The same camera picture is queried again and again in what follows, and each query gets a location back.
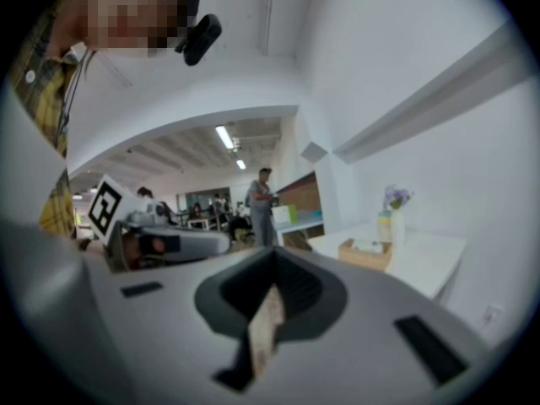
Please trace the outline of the person's left hand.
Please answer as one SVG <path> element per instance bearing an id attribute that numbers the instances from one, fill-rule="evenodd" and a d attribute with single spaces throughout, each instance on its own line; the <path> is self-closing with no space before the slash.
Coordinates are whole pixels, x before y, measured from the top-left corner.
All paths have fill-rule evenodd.
<path id="1" fill-rule="evenodd" d="M 140 239 L 127 233 L 122 237 L 123 255 L 129 269 L 140 268 L 141 260 L 147 253 L 162 255 L 165 253 L 165 243 L 157 237 L 143 237 L 143 248 L 140 245 Z"/>

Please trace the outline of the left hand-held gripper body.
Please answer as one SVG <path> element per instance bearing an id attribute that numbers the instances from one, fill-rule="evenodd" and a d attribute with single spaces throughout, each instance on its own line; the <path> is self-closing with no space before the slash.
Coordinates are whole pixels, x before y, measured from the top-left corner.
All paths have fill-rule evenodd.
<path id="1" fill-rule="evenodd" d="M 88 211 L 94 235 L 105 247 L 107 262 L 113 270 L 142 270 L 169 267 L 218 257 L 228 252 L 228 234 L 203 229 L 185 229 L 172 221 L 165 204 L 140 197 L 104 175 Z M 162 255 L 147 253 L 140 268 L 129 269 L 124 259 L 122 237 L 132 233 L 140 239 L 157 237 L 165 243 Z"/>

